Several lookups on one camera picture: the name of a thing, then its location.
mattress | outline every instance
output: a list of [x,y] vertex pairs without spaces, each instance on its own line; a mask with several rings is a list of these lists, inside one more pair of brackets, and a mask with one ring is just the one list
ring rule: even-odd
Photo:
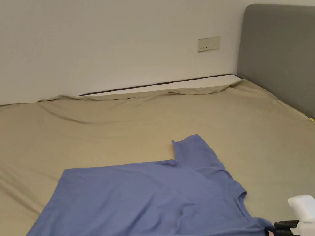
[[234,75],[224,75],[224,76],[214,76],[202,79],[193,79],[180,82],[171,82],[166,84],[150,85],[138,88],[122,89],[104,93],[98,93],[98,96],[106,94],[122,94],[122,93],[139,93],[139,92],[148,92],[156,90],[164,90],[171,88],[205,88],[205,87],[215,87],[215,86],[224,86],[228,84],[235,83],[239,81],[240,78]]
[[287,199],[315,196],[315,122],[247,81],[67,97],[0,107],[0,227],[25,235],[64,169],[174,158],[199,134],[248,191],[252,216],[295,219]]

white wall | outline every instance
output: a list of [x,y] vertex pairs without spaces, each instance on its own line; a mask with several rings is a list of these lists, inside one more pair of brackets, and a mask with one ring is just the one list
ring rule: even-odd
[[[255,0],[1,0],[0,104],[236,73]],[[197,39],[221,36],[197,53]]]

upholstered headboard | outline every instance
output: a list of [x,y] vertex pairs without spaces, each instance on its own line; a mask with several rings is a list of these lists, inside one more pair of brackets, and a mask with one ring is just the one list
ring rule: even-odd
[[315,7],[249,5],[238,75],[315,117]]

white mattress edge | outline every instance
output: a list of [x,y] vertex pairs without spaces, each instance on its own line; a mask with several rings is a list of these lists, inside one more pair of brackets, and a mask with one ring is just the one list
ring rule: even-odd
[[188,81],[182,81],[182,82],[173,82],[169,84],[150,85],[146,87],[130,88],[130,89],[124,89],[124,90],[111,91],[111,92],[97,93],[97,94],[92,94],[90,96],[102,96],[102,95],[108,95],[108,94],[123,94],[123,93],[139,93],[139,92],[172,89],[172,88],[215,87],[215,86],[222,86],[222,85],[235,83],[239,80],[240,78],[238,78],[235,75],[225,75],[225,76],[208,77],[208,78],[196,79],[196,80],[188,80]]

wall outlet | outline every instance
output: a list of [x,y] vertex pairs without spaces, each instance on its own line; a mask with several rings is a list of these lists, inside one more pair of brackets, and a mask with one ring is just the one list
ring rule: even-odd
[[198,52],[219,49],[220,47],[220,36],[212,38],[198,39]]

